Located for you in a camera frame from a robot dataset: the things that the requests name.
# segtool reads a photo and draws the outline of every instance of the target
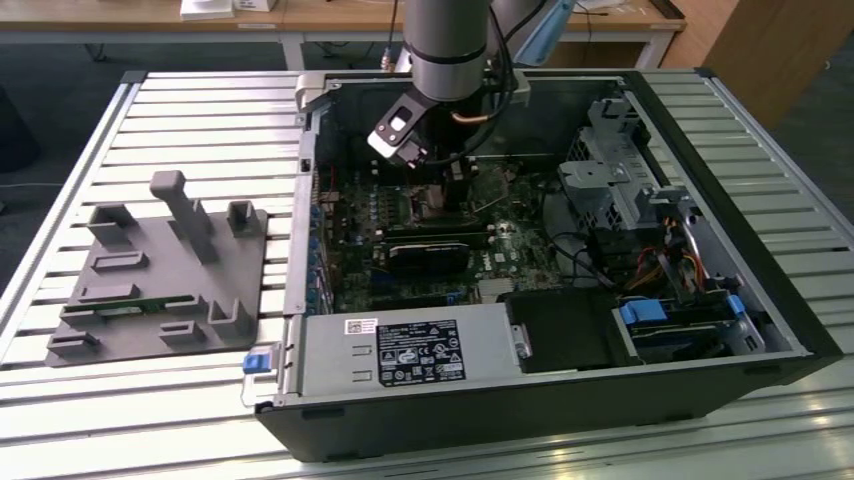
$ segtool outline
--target cardboard box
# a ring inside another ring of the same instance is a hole
[[[268,12],[276,5],[276,0],[233,0],[236,10]]]

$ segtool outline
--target wooden table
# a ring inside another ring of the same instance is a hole
[[[180,0],[0,0],[0,43],[280,43],[285,0],[271,12],[180,18]]]
[[[301,45],[317,41],[381,41],[389,0],[279,0],[273,11],[237,11],[235,18],[181,22],[180,0],[0,0],[0,43],[281,43],[287,67],[304,70]],[[658,66],[682,20],[667,20],[648,0],[574,15],[563,42],[639,42],[638,67]],[[403,12],[395,25],[401,38]]]
[[[305,42],[379,42],[388,38],[391,0],[288,0],[283,18],[283,46],[289,69],[304,69],[301,45]],[[400,40],[405,2],[397,12],[395,39]],[[628,6],[596,12],[607,16],[574,14],[562,42],[643,43],[638,68],[658,67],[683,20],[668,20],[648,0],[630,0]]]

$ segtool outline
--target motherboard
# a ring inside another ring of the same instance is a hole
[[[562,285],[538,213],[542,176],[502,159],[470,167],[451,209],[443,187],[407,172],[388,181],[376,169],[336,178],[329,168],[319,200],[335,312],[492,303]]]

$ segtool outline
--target table leg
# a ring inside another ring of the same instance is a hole
[[[89,54],[89,58],[93,62],[103,62],[104,60],[107,60],[103,43],[84,43],[83,48],[85,48],[85,52]]]
[[[281,49],[284,50],[284,61],[291,71],[305,70],[305,60],[303,58],[304,36],[301,32],[281,33]]]
[[[646,43],[643,51],[640,51],[635,68],[658,68],[664,58],[664,53],[667,53],[672,36],[672,31],[662,31],[652,34],[652,38]]]

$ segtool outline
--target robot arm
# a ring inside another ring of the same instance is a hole
[[[563,33],[572,3],[574,0],[407,1],[404,42],[414,88],[391,107],[368,137],[383,157],[397,157],[412,167],[422,163],[446,165],[483,143],[494,124],[480,132],[478,127],[495,120],[512,96],[511,64],[544,62]],[[492,76],[486,75],[487,63]],[[483,96],[492,93],[495,107],[492,113],[483,114]],[[466,144],[475,133],[478,140]]]

